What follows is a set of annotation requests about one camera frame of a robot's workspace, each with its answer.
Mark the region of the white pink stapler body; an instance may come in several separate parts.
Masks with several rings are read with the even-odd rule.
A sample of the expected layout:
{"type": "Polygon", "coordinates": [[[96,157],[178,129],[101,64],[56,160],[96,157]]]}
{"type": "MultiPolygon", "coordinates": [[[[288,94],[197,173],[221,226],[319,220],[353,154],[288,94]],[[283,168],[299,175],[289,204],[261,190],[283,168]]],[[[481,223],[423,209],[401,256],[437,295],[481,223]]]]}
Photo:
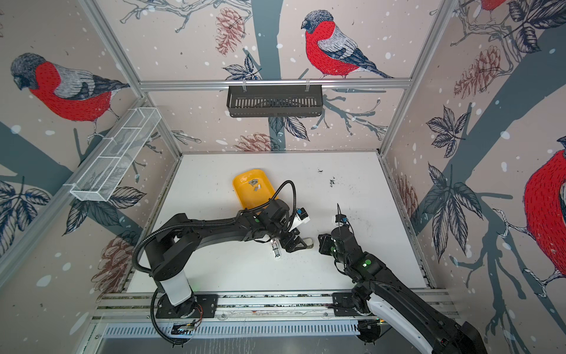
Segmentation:
{"type": "Polygon", "coordinates": [[[279,260],[282,257],[282,252],[279,241],[277,239],[274,238],[271,240],[271,248],[274,253],[274,258],[276,260],[279,260]]]}

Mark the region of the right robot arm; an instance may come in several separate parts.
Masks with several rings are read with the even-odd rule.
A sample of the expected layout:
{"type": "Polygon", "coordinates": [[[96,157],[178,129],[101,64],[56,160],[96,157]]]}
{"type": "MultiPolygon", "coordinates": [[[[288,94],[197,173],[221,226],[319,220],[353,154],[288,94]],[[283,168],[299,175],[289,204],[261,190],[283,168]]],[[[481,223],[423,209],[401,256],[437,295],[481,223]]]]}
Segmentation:
{"type": "Polygon", "coordinates": [[[354,308],[385,320],[421,353],[486,353],[478,330],[458,324],[427,304],[387,265],[358,244],[349,225],[318,236],[319,253],[343,264],[351,278],[354,308]]]}

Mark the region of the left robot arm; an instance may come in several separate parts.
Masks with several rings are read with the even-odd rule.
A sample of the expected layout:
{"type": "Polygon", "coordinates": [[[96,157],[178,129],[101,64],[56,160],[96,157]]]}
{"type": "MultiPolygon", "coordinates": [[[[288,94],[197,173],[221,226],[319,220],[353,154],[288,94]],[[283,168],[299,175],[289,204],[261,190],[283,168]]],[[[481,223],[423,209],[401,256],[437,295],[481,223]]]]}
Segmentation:
{"type": "Polygon", "coordinates": [[[312,240],[300,237],[298,227],[310,216],[296,206],[296,187],[284,181],[275,193],[259,206],[240,210],[234,218],[218,220],[189,219],[174,215],[158,230],[138,242],[132,255],[135,270],[148,274],[162,294],[158,305],[160,319],[191,317],[201,310],[199,300],[184,273],[192,254],[203,247],[227,242],[269,243],[275,240],[287,253],[313,247],[312,240]]]}

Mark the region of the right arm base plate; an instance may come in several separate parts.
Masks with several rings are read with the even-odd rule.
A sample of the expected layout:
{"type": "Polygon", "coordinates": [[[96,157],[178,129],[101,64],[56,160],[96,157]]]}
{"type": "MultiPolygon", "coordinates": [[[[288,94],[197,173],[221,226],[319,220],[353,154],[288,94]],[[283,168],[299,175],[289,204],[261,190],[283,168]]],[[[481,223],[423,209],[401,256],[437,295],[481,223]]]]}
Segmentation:
{"type": "Polygon", "coordinates": [[[368,307],[369,295],[358,292],[335,292],[332,294],[332,309],[336,317],[368,317],[373,313],[368,307]]]}

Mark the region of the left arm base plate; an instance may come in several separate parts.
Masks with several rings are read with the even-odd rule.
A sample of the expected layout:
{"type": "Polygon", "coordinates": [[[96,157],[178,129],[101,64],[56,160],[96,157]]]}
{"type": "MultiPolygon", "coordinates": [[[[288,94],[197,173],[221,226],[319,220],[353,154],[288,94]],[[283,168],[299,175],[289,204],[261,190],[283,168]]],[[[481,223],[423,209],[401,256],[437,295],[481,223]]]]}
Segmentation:
{"type": "Polygon", "coordinates": [[[215,317],[219,296],[217,294],[193,294],[180,305],[172,305],[169,297],[159,297],[156,305],[157,319],[211,319],[215,317]]]}

